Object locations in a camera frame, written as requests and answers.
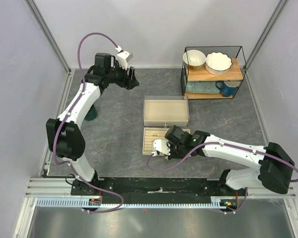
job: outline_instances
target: wooden shelf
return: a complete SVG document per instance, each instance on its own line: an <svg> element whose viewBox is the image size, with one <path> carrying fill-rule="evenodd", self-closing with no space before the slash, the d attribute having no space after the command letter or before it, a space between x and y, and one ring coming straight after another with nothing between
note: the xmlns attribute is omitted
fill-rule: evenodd
<svg viewBox="0 0 298 238"><path fill-rule="evenodd" d="M184 96L188 96L189 99L228 99L233 98L232 96L223 97L221 93L188 93L185 92Z"/></svg>
<svg viewBox="0 0 298 238"><path fill-rule="evenodd" d="M228 72L226 72L223 75L214 75L207 71L205 68L205 64L196 71L192 71L189 69L188 74L188 82L199 82L199 81L239 81L243 80L242 72L239 68L239 64L237 59L232 59L233 65L229 69Z"/></svg>

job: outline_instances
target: teal container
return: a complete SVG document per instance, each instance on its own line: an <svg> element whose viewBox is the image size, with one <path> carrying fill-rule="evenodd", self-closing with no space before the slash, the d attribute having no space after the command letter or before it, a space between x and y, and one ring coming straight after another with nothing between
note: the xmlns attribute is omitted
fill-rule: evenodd
<svg viewBox="0 0 298 238"><path fill-rule="evenodd" d="M85 120L94 120L97 117L97 110L96 107L94 106L94 104L90 107L90 109L88 110L88 113L85 116Z"/></svg>

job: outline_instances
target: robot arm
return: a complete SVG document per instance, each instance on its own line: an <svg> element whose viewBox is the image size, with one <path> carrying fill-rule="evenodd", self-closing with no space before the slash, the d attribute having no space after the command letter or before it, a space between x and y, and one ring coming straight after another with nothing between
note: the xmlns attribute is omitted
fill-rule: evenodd
<svg viewBox="0 0 298 238"><path fill-rule="evenodd" d="M280 194L288 192L293 169L263 154L278 158L295 165L280 145L270 142L267 147L245 145L218 138L203 131L193 135L173 126L165 135L166 140L155 140L152 144L153 155L165 155L167 159L182 159L193 148L191 156L217 157L249 167L244 170L225 170L220 178L222 184L239 190L243 187L262 187Z"/></svg>
<svg viewBox="0 0 298 238"><path fill-rule="evenodd" d="M57 119L49 119L46 123L49 149L53 151L57 129L68 116L58 137L56 154L64 161L69 161L78 174L88 182L97 180L98 176L84 154L85 140L80 131L84 118L109 84L115 83L127 90L139 85L135 78L134 68L128 68L128 61L132 58L132 54L121 50L121 48L117 48L117 50L119 53L116 58L106 53L96 54L95 64L90 67L85 76L85 90L83 91L82 83L65 111ZM78 97L80 100L71 110Z"/></svg>

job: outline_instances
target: marble-pattern floor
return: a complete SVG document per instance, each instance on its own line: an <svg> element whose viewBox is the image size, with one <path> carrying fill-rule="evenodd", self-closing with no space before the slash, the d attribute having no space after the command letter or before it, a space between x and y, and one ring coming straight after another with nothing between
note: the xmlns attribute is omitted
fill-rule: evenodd
<svg viewBox="0 0 298 238"><path fill-rule="evenodd" d="M153 172L146 167L142 155L145 95L181 95L181 69L136 69L139 87L127 91L110 85L95 102L98 116L84 121L81 127L86 141L85 154L101 177L192 177L219 178L225 169L244 166L218 158L191 157L179 167L167 172ZM80 85L76 70L68 103ZM256 111L246 80L234 99L190 100L191 132L202 130L227 140L252 145L264 145ZM151 160L151 166L166 168L178 160L163 157ZM66 176L68 166L51 163L49 176Z"/></svg>

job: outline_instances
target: blue mug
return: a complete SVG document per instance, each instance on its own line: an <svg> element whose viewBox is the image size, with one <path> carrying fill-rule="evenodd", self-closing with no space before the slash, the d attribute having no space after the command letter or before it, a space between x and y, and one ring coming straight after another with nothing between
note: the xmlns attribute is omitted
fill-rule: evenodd
<svg viewBox="0 0 298 238"><path fill-rule="evenodd" d="M218 81L215 86L220 90L223 97L230 97L237 92L239 81Z"/></svg>

